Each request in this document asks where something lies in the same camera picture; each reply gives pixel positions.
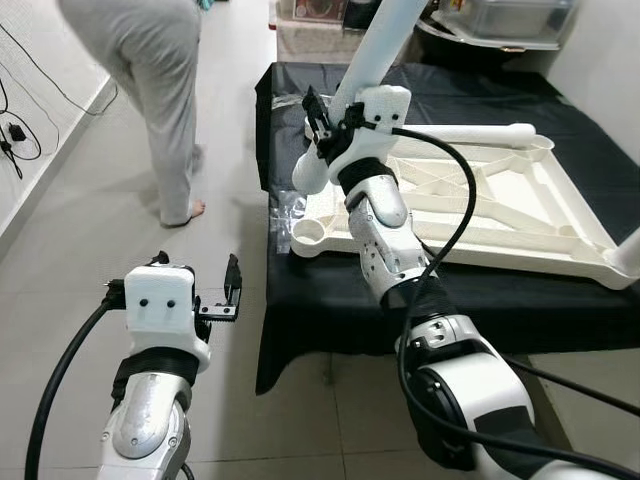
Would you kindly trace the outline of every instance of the bare foot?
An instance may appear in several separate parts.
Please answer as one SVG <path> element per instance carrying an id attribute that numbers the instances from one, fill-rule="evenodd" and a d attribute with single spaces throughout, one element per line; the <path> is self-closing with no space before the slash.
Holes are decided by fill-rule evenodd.
<path id="1" fill-rule="evenodd" d="M 207 205 L 202 200 L 196 200 L 193 202 L 193 208 L 191 211 L 191 218 L 196 218 L 202 215 L 207 208 Z"/>

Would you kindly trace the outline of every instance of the black cable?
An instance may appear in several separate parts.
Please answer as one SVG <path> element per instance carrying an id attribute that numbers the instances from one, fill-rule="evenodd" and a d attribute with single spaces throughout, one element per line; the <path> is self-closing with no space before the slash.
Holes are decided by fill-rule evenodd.
<path id="1" fill-rule="evenodd" d="M 196 477 L 193 475 L 191 468 L 186 463 L 183 463 L 180 467 L 180 470 L 184 472 L 184 476 L 187 477 L 187 480 L 196 480 Z"/>
<path id="2" fill-rule="evenodd" d="M 22 174 L 22 169 L 16 163 L 15 154 L 13 153 L 13 150 L 11 149 L 11 143 L 7 140 L 7 137 L 4 134 L 4 130 L 2 130 L 2 126 L 1 125 L 0 125 L 0 137 L 2 137 L 2 138 L 0 138 L 0 143 L 2 144 L 2 152 L 6 155 L 6 157 L 9 159 L 9 161 L 13 164 L 13 168 L 15 168 L 16 174 L 18 175 L 18 178 L 20 180 L 22 180 L 22 178 L 24 177 L 24 175 Z"/>
<path id="3" fill-rule="evenodd" d="M 7 91 L 4 89 L 4 84 L 2 83 L 2 79 L 0 78 L 0 90 L 2 90 L 2 96 L 4 97 L 4 108 L 0 110 L 0 114 L 7 111 L 9 108 L 9 97 L 7 96 Z"/>
<path id="4" fill-rule="evenodd" d="M 40 145 L 40 140 L 38 140 L 38 136 L 33 132 L 33 130 L 31 130 L 31 127 L 29 126 L 29 124 L 27 122 L 25 122 L 20 116 L 18 116 L 17 114 L 10 112 L 9 110 L 7 110 L 6 112 L 4 112 L 2 115 L 11 115 L 12 117 L 14 117 L 16 120 L 20 121 L 27 129 L 27 131 L 29 132 L 29 134 L 31 134 L 31 136 L 33 137 L 33 139 L 36 142 L 36 149 L 38 150 L 38 153 L 36 153 L 35 156 L 33 157 L 21 157 L 20 155 L 18 155 L 17 153 L 13 152 L 13 156 L 20 159 L 20 160 L 24 160 L 24 161 L 32 161 L 32 160 L 37 160 L 38 158 L 40 158 L 42 156 L 42 145 Z"/>
<path id="5" fill-rule="evenodd" d="M 580 385 L 578 383 L 572 382 L 571 380 L 567 380 L 565 378 L 559 377 L 557 375 L 554 375 L 553 373 L 545 372 L 544 370 L 537 369 L 536 367 L 533 367 L 531 365 L 521 363 L 517 361 L 515 358 L 509 357 L 506 355 L 502 355 L 502 358 L 512 368 L 522 370 L 531 375 L 535 375 L 536 377 L 544 378 L 545 380 L 548 380 L 550 382 L 557 383 L 558 385 L 562 385 L 565 388 L 569 388 L 571 390 L 575 390 L 576 392 L 580 392 L 583 395 L 586 395 L 587 397 L 594 398 L 603 403 L 606 403 L 607 405 L 618 408 L 620 410 L 624 410 L 625 412 L 630 413 L 631 415 L 640 417 L 640 408 L 636 407 L 635 405 L 631 405 L 630 403 L 623 402 L 622 400 L 611 397 L 606 393 L 598 392 L 597 390 L 593 390 L 589 387 L 585 387 L 584 385 Z"/>
<path id="6" fill-rule="evenodd" d="M 29 90 L 27 90 L 27 88 L 22 83 L 20 83 L 16 77 L 13 76 L 13 73 L 11 73 L 11 70 L 9 70 L 4 63 L 0 62 L 0 67 L 2 67 L 7 72 L 7 75 L 9 75 L 11 79 L 16 83 L 16 85 L 18 85 L 22 89 L 22 91 L 31 99 L 31 101 L 36 105 L 36 107 L 38 107 L 40 111 L 44 113 L 44 115 L 49 120 L 49 123 L 51 123 L 53 128 L 56 130 L 56 147 L 53 149 L 53 152 L 51 152 L 51 154 L 57 152 L 58 148 L 60 147 L 60 128 L 58 128 L 58 125 L 56 124 L 56 122 L 53 121 L 53 119 L 51 118 L 51 115 L 49 115 L 49 112 L 42 105 L 40 105 L 40 103 L 34 98 L 33 95 L 31 95 L 31 92 L 29 92 Z"/>
<path id="7" fill-rule="evenodd" d="M 58 92 L 60 92 L 60 94 L 65 98 L 65 100 L 67 100 L 71 105 L 73 105 L 74 107 L 82 110 L 84 113 L 86 113 L 87 115 L 90 115 L 92 117 L 99 117 L 101 115 L 104 114 L 104 112 L 107 111 L 107 109 L 111 106 L 111 104 L 113 102 L 115 102 L 116 98 L 118 97 L 119 94 L 119 89 L 118 89 L 118 85 L 116 84 L 115 86 L 115 93 L 113 95 L 113 98 L 109 101 L 109 103 L 107 103 L 107 105 L 100 110 L 99 112 L 90 112 L 86 109 L 84 109 L 81 105 L 78 105 L 76 102 L 74 102 L 71 98 L 69 98 L 69 96 L 64 92 L 64 90 L 62 90 L 62 88 L 60 88 L 60 85 L 58 85 L 55 80 L 53 78 L 51 78 L 47 72 L 45 72 L 42 67 L 40 67 L 40 65 L 38 65 L 38 62 L 36 62 L 34 60 L 34 58 L 31 56 L 31 54 L 27 51 L 26 48 L 24 48 L 22 46 L 22 44 L 4 27 L 4 25 L 2 25 L 0 23 L 0 30 L 2 30 L 4 33 L 6 33 L 9 38 L 11 40 L 13 40 L 13 42 L 18 46 L 18 48 L 20 48 L 20 50 L 22 50 L 24 52 L 24 54 L 27 56 L 27 58 L 29 58 L 29 60 L 31 60 L 31 63 L 33 63 L 33 65 L 38 69 L 38 71 L 45 76 L 45 78 L 47 80 L 49 80 L 49 82 L 51 82 L 51 84 L 56 88 L 56 90 L 58 90 Z"/>
<path id="8" fill-rule="evenodd" d="M 431 247 L 429 247 L 429 245 L 427 245 L 426 243 L 424 243 L 424 242 L 422 241 L 422 239 L 421 239 L 419 236 L 415 235 L 415 237 L 416 237 L 416 240 L 418 240 L 418 242 L 420 243 L 420 246 L 422 247 L 422 249 L 423 249 L 425 252 L 427 252 L 427 254 L 429 254 L 429 256 L 430 256 L 432 259 L 433 259 L 433 258 L 435 258 L 435 256 L 436 256 L 436 252 L 434 252 L 434 251 L 431 249 Z"/>
<path id="9" fill-rule="evenodd" d="M 33 426 L 31 427 L 31 436 L 29 437 L 29 446 L 27 447 L 27 459 L 25 462 L 24 478 L 25 480 L 37 480 L 38 479 L 38 466 L 40 464 L 40 452 L 42 450 L 42 441 L 44 439 L 44 432 L 47 426 L 47 419 L 49 418 L 49 412 L 53 405 L 53 399 L 56 396 L 60 383 L 64 378 L 73 357 L 78 352 L 78 349 L 84 342 L 85 338 L 93 327 L 98 323 L 102 316 L 107 313 L 111 308 L 111 302 L 104 300 L 98 309 L 89 317 L 84 325 L 78 330 L 73 340 L 69 343 L 69 346 L 60 357 L 56 368 L 49 378 L 49 382 L 42 394 L 36 417 L 33 420 Z"/>
<path id="10" fill-rule="evenodd" d="M 528 455 L 536 455 L 536 456 L 541 456 L 546 458 L 553 458 L 557 460 L 564 460 L 577 465 L 585 466 L 594 471 L 611 475 L 613 477 L 617 477 L 623 480 L 638 480 L 638 474 L 636 472 L 633 472 L 632 470 L 626 469 L 624 467 L 620 467 L 606 460 L 601 460 L 598 458 L 591 457 L 589 455 L 576 453 L 576 452 L 567 452 L 567 451 L 550 448 L 550 447 L 541 447 L 536 445 L 530 445 L 527 443 L 516 442 L 512 440 L 504 440 L 499 437 L 495 437 L 493 435 L 486 435 L 486 434 L 468 430 L 466 428 L 459 427 L 458 425 L 455 425 L 447 420 L 443 420 L 438 415 L 431 412 L 424 405 L 422 405 L 420 400 L 418 400 L 415 397 L 415 395 L 411 391 L 411 387 L 408 384 L 407 372 L 406 372 L 406 352 L 407 352 L 407 343 L 409 341 L 409 335 L 411 332 L 412 312 L 416 304 L 416 299 L 425 281 L 427 280 L 429 275 L 431 275 L 431 273 L 436 269 L 436 267 L 442 262 L 444 257 L 451 251 L 451 249 L 454 247 L 454 245 L 458 242 L 458 240 L 464 233 L 464 230 L 469 225 L 469 222 L 471 221 L 471 217 L 473 216 L 473 212 L 475 210 L 477 188 L 476 188 L 475 177 L 473 176 L 473 171 L 471 170 L 469 163 L 451 145 L 437 138 L 431 137 L 429 135 L 413 132 L 410 130 L 394 128 L 392 130 L 392 133 L 394 135 L 400 135 L 404 137 L 421 140 L 441 148 L 443 151 L 451 155 L 453 159 L 460 165 L 460 167 L 465 173 L 467 182 L 469 184 L 469 203 L 467 204 L 467 209 L 462 218 L 462 222 L 456 229 L 453 236 L 442 248 L 442 250 L 440 250 L 438 255 L 435 256 L 433 261 L 425 269 L 424 273 L 418 280 L 418 285 L 416 287 L 416 293 L 414 295 L 414 298 L 410 303 L 409 307 L 407 308 L 407 314 L 406 314 L 406 318 L 405 318 L 405 322 L 402 330 L 402 336 L 400 338 L 400 345 L 398 349 L 398 377 L 400 379 L 400 385 L 402 387 L 402 391 L 404 392 L 407 399 L 422 414 L 427 416 L 432 422 L 438 424 L 440 427 L 445 428 L 446 430 L 449 430 L 450 432 L 453 432 L 459 437 L 464 438 L 468 441 L 478 443 L 484 446 L 500 448 L 503 450 L 509 450 L 509 451 L 528 454 Z"/>

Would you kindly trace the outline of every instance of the clear plastic bag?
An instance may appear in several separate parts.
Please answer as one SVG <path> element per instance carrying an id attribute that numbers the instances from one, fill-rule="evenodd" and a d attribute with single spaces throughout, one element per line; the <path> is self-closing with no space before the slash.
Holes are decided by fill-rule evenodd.
<path id="1" fill-rule="evenodd" d="M 276 234 L 276 253 L 288 254 L 291 250 L 291 232 L 293 227 L 304 217 L 307 199 L 295 190 L 281 190 L 270 209 L 271 232 Z"/>

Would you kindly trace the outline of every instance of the white wall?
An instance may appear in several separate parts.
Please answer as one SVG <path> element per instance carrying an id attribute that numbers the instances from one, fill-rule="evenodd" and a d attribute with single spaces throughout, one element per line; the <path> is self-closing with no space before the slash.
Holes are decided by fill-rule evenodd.
<path id="1" fill-rule="evenodd" d="M 55 0 L 0 0 L 0 23 L 78 104 L 88 106 L 107 81 L 106 73 L 85 53 L 64 24 Z M 60 128 L 62 145 L 82 118 L 82 112 L 66 102 L 2 31 L 0 62 L 49 112 L 52 120 Z M 9 109 L 29 123 L 40 138 L 43 151 L 46 153 L 33 162 L 18 160 L 24 173 L 22 181 L 16 176 L 8 159 L 0 155 L 1 235 L 17 208 L 54 158 L 56 134 L 46 116 L 1 66 L 0 78 L 9 95 Z M 0 108 L 3 107 L 3 99 L 0 98 Z M 6 125 L 11 120 L 6 115 L 0 117 L 0 126 L 5 132 Z M 17 146 L 17 151 L 25 155 L 31 152 L 27 144 Z"/>
<path id="2" fill-rule="evenodd" d="M 640 164 L 640 0 L 581 0 L 542 72 Z"/>

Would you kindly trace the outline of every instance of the person's leg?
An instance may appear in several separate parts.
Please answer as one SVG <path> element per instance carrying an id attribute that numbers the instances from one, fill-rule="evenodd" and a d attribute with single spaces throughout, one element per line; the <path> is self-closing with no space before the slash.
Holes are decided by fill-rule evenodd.
<path id="1" fill-rule="evenodd" d="M 91 56 L 124 89 L 134 107 L 142 114 L 140 93 L 131 74 L 131 65 L 116 48 L 116 32 L 105 28 L 109 19 L 89 0 L 59 0 L 63 17 Z"/>
<path id="2" fill-rule="evenodd" d="M 195 79 L 200 17 L 183 0 L 155 0 L 145 11 L 140 34 L 123 43 L 147 122 L 153 168 L 160 194 L 160 220 L 187 223 L 204 212 L 190 203 L 195 144 Z"/>

